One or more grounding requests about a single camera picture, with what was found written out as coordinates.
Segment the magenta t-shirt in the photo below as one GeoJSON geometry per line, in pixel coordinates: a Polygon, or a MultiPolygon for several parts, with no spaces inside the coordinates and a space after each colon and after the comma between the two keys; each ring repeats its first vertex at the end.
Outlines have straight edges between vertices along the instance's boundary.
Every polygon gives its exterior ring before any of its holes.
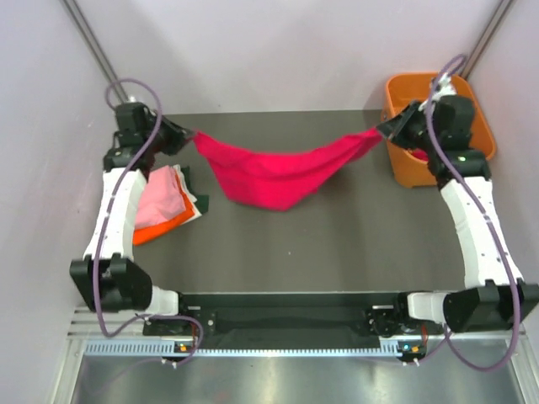
{"type": "Polygon", "coordinates": [[[382,141],[375,129],[340,137],[298,153],[250,151],[199,132],[195,147],[209,163],[223,193],[232,201],[284,211],[315,193],[346,164],[382,141]]]}

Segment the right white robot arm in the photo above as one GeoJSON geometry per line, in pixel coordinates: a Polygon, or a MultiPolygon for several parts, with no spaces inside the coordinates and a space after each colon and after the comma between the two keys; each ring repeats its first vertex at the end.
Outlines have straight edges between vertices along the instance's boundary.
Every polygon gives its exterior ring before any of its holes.
{"type": "Polygon", "coordinates": [[[414,100],[377,129],[392,144],[426,153],[427,168],[445,201],[460,243],[465,288],[402,292],[395,327],[414,332],[424,321],[453,332],[510,330],[538,304],[537,284],[523,280],[510,256],[494,207],[485,154],[472,147],[473,101],[446,95],[428,108],[414,100]]]}

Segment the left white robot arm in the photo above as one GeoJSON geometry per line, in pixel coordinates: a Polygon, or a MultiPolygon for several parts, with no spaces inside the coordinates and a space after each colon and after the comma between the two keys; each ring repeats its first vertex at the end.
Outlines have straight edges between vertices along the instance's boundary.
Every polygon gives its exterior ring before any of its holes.
{"type": "Polygon", "coordinates": [[[156,154],[178,153],[191,132],[157,117],[141,102],[119,104],[113,110],[117,143],[103,158],[104,188],[96,225],[83,257],[72,260],[69,274],[90,311],[162,316],[162,324],[179,334],[189,328],[191,315],[181,307],[180,293],[157,287],[135,263],[133,236],[156,154]]]}

